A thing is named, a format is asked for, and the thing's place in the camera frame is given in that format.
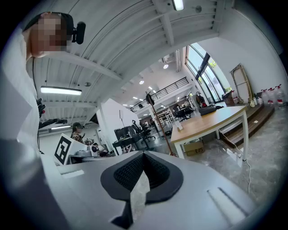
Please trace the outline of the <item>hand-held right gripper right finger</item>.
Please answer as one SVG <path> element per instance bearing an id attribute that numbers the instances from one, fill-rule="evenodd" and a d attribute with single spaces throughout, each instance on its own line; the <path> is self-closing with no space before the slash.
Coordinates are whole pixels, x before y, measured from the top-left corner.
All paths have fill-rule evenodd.
<path id="1" fill-rule="evenodd" d="M 245 191 L 211 167 L 153 154 L 177 166 L 183 183 L 169 200 L 147 205 L 134 230 L 239 230 L 256 209 Z"/>

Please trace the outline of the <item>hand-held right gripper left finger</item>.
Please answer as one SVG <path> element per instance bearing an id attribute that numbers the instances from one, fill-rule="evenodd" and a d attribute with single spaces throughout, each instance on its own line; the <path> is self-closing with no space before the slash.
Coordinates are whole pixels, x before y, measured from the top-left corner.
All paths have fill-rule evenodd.
<path id="1" fill-rule="evenodd" d="M 133 225 L 131 201 L 112 198 L 101 183 L 102 173 L 142 152 L 56 166 L 45 156 L 45 177 L 70 230 L 124 230 Z"/>

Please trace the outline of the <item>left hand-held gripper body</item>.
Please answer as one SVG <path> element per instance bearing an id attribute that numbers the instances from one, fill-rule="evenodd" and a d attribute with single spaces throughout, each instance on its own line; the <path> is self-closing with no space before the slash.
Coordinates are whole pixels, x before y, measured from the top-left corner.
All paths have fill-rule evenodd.
<path id="1" fill-rule="evenodd" d="M 84 158 L 90 157 L 88 146 L 62 134 L 54 153 L 55 162 L 60 165 L 81 163 Z"/>

